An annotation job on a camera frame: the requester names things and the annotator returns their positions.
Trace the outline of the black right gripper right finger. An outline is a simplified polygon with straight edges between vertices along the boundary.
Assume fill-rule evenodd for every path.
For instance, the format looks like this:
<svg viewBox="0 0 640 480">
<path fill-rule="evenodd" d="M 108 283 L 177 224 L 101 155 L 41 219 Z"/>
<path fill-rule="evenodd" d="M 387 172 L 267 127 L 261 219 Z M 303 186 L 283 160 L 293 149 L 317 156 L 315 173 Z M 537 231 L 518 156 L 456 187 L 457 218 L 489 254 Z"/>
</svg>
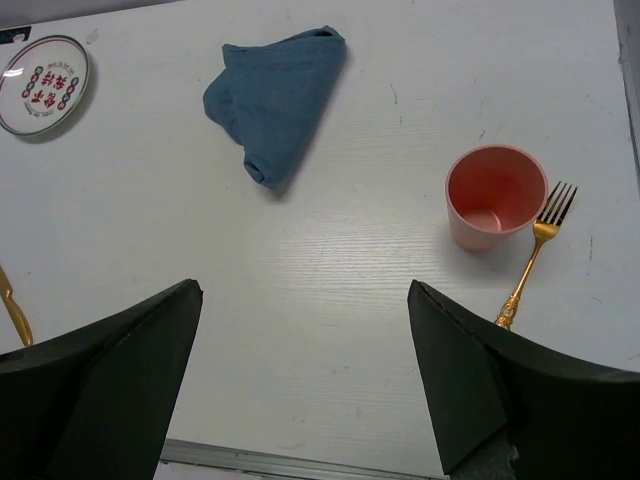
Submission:
<svg viewBox="0 0 640 480">
<path fill-rule="evenodd" d="M 453 479 L 635 479 L 639 376 L 504 330 L 426 283 L 408 310 L 442 469 Z"/>
</svg>

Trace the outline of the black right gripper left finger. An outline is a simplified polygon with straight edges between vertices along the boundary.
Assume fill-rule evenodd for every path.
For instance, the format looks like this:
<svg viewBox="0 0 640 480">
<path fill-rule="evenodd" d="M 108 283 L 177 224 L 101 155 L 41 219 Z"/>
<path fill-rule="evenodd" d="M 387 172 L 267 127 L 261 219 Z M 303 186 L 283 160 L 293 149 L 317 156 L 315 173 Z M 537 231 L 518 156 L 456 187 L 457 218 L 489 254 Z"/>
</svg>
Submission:
<svg viewBox="0 0 640 480">
<path fill-rule="evenodd" d="M 2 355 L 2 478 L 153 478 L 202 304 L 184 280 Z"/>
</svg>

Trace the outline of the gold knife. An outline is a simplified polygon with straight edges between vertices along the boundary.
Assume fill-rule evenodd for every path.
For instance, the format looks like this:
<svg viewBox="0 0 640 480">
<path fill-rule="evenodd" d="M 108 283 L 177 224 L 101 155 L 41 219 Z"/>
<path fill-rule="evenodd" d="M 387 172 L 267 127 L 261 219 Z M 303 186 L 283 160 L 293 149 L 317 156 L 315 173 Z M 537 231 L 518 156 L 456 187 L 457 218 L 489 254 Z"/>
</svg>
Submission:
<svg viewBox="0 0 640 480">
<path fill-rule="evenodd" d="M 31 327 L 28 320 L 26 319 L 24 312 L 13 298 L 13 287 L 2 268 L 0 268 L 0 286 L 2 302 L 8 312 L 11 321 L 13 322 L 20 340 L 25 347 L 32 346 L 34 339 Z"/>
</svg>

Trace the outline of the gold fork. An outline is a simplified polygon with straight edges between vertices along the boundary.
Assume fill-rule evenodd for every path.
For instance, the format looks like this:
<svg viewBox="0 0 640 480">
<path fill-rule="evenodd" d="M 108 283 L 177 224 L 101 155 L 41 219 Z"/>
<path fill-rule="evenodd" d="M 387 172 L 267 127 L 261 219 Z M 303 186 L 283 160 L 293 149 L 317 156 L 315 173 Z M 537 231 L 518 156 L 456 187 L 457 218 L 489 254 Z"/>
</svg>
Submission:
<svg viewBox="0 0 640 480">
<path fill-rule="evenodd" d="M 574 201 L 578 186 L 567 182 L 558 182 L 544 207 L 533 223 L 534 248 L 522 276 L 506 302 L 503 304 L 494 324 L 510 330 L 516 317 L 522 293 L 531 274 L 535 261 L 545 243 L 554 239 Z"/>
</svg>

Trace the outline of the pink plastic cup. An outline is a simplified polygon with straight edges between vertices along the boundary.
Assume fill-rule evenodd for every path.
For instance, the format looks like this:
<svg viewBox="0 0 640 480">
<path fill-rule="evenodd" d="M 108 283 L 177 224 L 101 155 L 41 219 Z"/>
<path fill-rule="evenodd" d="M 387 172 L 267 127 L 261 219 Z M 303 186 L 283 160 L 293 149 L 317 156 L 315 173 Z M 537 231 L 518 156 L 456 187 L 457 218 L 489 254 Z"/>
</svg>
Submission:
<svg viewBox="0 0 640 480">
<path fill-rule="evenodd" d="M 484 145 L 451 166 L 444 192 L 451 237 L 467 251 L 483 252 L 534 222 L 546 202 L 548 181 L 529 153 Z"/>
</svg>

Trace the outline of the white printed plate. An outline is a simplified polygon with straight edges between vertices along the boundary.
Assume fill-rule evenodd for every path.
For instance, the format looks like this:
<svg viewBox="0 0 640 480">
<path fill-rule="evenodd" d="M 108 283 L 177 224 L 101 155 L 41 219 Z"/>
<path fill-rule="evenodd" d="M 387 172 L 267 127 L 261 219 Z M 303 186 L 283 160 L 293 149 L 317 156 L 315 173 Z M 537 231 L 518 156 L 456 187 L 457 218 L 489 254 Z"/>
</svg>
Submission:
<svg viewBox="0 0 640 480">
<path fill-rule="evenodd" d="M 1 71 L 1 128 L 18 137 L 52 130 L 79 106 L 90 77 L 89 55 L 74 38 L 33 41 Z"/>
</svg>

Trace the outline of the blue cloth napkin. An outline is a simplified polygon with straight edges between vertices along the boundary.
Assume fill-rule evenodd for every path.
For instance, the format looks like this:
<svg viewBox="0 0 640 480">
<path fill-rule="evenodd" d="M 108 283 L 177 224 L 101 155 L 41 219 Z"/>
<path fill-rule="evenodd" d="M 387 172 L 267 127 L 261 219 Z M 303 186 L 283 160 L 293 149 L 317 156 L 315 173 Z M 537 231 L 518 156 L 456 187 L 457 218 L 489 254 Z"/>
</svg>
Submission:
<svg viewBox="0 0 640 480">
<path fill-rule="evenodd" d="M 347 56 L 333 28 L 264 46 L 222 47 L 224 69 L 203 94 L 204 112 L 244 148 L 259 185 L 277 190 L 304 159 Z"/>
</svg>

